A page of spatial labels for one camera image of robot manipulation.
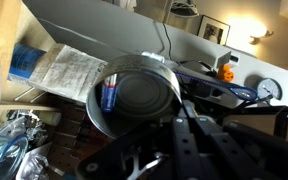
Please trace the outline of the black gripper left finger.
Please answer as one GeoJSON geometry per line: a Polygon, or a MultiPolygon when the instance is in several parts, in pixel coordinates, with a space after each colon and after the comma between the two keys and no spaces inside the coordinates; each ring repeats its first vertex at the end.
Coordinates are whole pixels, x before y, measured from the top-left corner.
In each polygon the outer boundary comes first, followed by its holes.
{"type": "Polygon", "coordinates": [[[136,180],[163,161],[152,147],[161,130],[156,122],[144,122],[113,142],[82,159],[76,167],[77,180],[136,180]]]}

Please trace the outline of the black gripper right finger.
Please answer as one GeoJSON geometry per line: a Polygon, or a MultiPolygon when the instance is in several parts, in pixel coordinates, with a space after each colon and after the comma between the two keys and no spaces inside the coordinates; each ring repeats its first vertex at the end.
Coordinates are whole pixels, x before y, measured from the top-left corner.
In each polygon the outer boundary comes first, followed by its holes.
{"type": "Polygon", "coordinates": [[[288,142],[239,122],[219,126],[188,100],[172,120],[179,180],[288,180],[288,142]]]}

